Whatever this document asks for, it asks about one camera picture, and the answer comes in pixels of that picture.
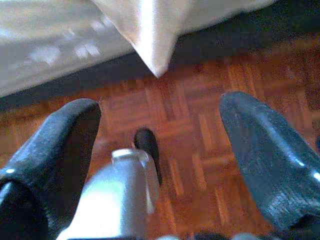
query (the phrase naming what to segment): foot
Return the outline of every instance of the foot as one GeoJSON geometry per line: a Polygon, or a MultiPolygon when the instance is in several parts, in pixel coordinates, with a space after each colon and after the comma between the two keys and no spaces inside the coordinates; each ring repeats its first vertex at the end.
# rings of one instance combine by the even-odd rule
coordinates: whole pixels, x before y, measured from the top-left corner
{"type": "Polygon", "coordinates": [[[134,135],[133,144],[136,149],[141,149],[148,153],[154,160],[156,174],[158,176],[159,184],[162,184],[162,176],[159,164],[159,150],[156,137],[154,133],[146,128],[140,128],[134,135]]]}

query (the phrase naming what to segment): silver metal bar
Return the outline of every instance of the silver metal bar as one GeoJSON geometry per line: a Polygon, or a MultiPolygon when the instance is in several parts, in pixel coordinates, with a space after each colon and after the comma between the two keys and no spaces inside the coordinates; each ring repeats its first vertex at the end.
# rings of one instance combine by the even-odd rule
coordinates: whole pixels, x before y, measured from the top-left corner
{"type": "Polygon", "coordinates": [[[146,216],[159,196],[154,161],[138,149],[112,152],[112,164],[86,184],[71,225],[58,240],[147,238],[146,216]]]}

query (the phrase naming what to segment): parquet floor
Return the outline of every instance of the parquet floor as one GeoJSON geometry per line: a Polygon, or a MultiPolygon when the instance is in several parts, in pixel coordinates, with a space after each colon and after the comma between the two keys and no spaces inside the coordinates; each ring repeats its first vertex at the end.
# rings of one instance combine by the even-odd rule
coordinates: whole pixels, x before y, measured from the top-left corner
{"type": "Polygon", "coordinates": [[[221,94],[247,92],[281,112],[315,148],[320,135],[320,37],[313,35],[245,56],[180,67],[57,97],[0,114],[0,164],[46,116],[77,98],[99,102],[102,118],[88,178],[110,163],[111,151],[131,146],[147,126],[158,139],[164,177],[149,237],[213,231],[263,234],[267,224],[240,175],[219,115],[221,94]]]}

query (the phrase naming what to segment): white fabric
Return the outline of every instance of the white fabric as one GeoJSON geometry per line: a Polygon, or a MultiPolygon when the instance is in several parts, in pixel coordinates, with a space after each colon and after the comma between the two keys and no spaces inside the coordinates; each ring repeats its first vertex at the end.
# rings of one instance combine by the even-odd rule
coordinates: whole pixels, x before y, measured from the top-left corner
{"type": "Polygon", "coordinates": [[[199,14],[192,20],[203,27],[212,22],[219,22],[236,12],[253,10],[274,2],[274,0],[92,1],[132,44],[157,77],[167,70],[178,35],[190,30],[190,25],[185,24],[188,17],[190,19],[188,15],[199,14]],[[198,9],[210,12],[203,15],[202,11],[197,11],[198,9]]]}
{"type": "Polygon", "coordinates": [[[0,97],[131,53],[126,39],[160,76],[179,34],[274,1],[0,0],[0,97]]]}

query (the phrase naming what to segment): black rubber tip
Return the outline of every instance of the black rubber tip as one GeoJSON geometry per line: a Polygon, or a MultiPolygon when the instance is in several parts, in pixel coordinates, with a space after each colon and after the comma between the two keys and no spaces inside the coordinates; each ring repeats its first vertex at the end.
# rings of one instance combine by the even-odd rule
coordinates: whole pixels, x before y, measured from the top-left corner
{"type": "Polygon", "coordinates": [[[158,176],[159,184],[162,184],[162,175],[159,164],[159,149],[157,139],[154,133],[146,127],[140,128],[134,135],[134,146],[148,153],[154,160],[156,174],[158,176]]]}

